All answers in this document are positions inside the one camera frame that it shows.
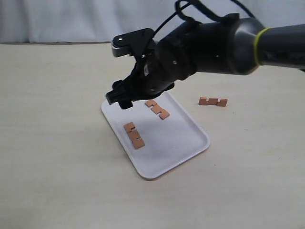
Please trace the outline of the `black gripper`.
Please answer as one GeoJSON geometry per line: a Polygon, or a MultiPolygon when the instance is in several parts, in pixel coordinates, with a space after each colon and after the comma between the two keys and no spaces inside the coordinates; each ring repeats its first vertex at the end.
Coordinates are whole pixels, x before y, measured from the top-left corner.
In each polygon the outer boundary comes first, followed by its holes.
{"type": "Polygon", "coordinates": [[[118,80],[106,94],[109,105],[122,110],[133,101],[152,99],[200,73],[232,73],[228,63],[229,36],[235,22],[186,21],[161,39],[131,80],[118,80]]]}

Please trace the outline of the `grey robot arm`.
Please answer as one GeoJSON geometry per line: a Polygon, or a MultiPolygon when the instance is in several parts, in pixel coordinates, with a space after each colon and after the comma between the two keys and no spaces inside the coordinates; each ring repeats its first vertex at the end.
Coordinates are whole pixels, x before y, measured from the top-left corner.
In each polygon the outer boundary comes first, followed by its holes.
{"type": "Polygon", "coordinates": [[[113,38],[113,55],[133,56],[136,63],[129,76],[113,83],[109,104],[128,109],[198,72],[248,75],[262,65],[305,67],[302,24],[266,28],[254,18],[228,16],[222,22],[186,21],[158,42],[152,35],[146,28],[113,38]]]}

